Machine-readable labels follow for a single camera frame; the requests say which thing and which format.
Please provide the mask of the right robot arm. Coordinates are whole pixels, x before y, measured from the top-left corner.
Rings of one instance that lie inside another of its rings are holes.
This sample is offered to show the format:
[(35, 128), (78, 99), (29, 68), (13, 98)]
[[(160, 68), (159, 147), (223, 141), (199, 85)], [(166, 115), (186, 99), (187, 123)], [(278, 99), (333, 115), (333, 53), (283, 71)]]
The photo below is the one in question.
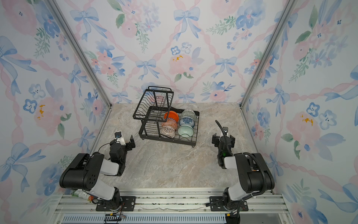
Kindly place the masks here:
[(274, 177), (260, 153), (233, 154), (235, 144), (233, 136), (221, 134), (212, 136), (212, 144), (218, 148), (218, 165), (222, 169), (234, 169), (239, 181), (224, 190), (220, 207), (233, 210), (255, 196), (262, 195), (275, 187)]

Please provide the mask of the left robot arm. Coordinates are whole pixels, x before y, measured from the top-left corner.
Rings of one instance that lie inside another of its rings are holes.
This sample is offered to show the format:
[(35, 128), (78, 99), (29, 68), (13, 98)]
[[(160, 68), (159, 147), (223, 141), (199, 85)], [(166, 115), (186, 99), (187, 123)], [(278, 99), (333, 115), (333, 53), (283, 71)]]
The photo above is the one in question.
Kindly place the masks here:
[(119, 203), (119, 189), (99, 179), (99, 175), (121, 176), (125, 170), (128, 151), (136, 147), (133, 136), (125, 142), (121, 132), (115, 133), (110, 143), (110, 159), (98, 151), (93, 154), (78, 154), (60, 177), (60, 187), (83, 190), (87, 194), (105, 202)]

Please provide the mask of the green patterned ceramic bowl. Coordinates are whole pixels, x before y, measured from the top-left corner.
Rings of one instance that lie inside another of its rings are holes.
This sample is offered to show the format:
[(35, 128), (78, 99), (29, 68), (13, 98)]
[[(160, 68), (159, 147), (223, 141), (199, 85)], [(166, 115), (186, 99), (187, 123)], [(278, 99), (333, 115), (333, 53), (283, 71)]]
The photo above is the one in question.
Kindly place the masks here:
[(181, 116), (182, 117), (191, 117), (191, 118), (196, 118), (196, 114), (193, 110), (190, 110), (190, 109), (187, 109), (187, 110), (184, 110), (182, 113), (181, 113)]

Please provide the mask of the blue patterned ceramic bowl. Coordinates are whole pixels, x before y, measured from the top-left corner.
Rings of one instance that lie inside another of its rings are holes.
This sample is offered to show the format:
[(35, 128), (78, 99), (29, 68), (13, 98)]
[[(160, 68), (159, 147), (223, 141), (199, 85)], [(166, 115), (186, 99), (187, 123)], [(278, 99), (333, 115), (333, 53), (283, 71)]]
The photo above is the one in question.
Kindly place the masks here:
[(182, 117), (182, 118), (179, 120), (179, 125), (180, 125), (180, 126), (187, 125), (187, 126), (190, 126), (190, 127), (194, 128), (194, 126), (195, 126), (195, 121), (194, 121), (194, 119), (191, 118), (191, 117)]

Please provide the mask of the red patterned ceramic bowl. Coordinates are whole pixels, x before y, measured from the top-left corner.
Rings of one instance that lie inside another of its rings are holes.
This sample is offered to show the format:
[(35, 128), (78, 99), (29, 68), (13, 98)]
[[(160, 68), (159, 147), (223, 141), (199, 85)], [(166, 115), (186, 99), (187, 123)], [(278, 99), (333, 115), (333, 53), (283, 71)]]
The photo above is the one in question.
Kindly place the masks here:
[(162, 123), (162, 127), (171, 127), (173, 130), (176, 130), (178, 127), (177, 121), (172, 118), (168, 118), (166, 122)]

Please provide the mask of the brown lattice ceramic bowl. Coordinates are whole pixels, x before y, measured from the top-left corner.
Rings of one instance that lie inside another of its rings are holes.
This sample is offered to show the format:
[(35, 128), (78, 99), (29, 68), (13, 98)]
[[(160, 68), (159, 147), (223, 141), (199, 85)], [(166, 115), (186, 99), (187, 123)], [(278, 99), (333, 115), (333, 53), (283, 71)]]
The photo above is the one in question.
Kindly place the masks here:
[(174, 138), (175, 137), (175, 130), (171, 126), (165, 126), (160, 129), (161, 136), (167, 138)]

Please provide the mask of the mint green ceramic bowl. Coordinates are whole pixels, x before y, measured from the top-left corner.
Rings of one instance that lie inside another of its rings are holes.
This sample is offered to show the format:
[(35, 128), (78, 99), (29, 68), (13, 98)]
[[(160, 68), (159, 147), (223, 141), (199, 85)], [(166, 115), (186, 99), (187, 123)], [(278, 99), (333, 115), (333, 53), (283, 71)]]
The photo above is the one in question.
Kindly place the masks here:
[(194, 129), (190, 125), (182, 125), (178, 129), (178, 134), (184, 138), (189, 138), (194, 135)]

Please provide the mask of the orange plastic bowl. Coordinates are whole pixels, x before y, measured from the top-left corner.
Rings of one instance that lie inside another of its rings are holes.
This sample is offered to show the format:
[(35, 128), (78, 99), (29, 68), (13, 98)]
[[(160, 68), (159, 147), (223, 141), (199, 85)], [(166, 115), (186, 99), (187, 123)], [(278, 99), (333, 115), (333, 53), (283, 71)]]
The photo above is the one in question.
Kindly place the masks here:
[(164, 119), (173, 119), (176, 122), (178, 122), (179, 121), (179, 115), (175, 111), (169, 111), (169, 112), (165, 113)]

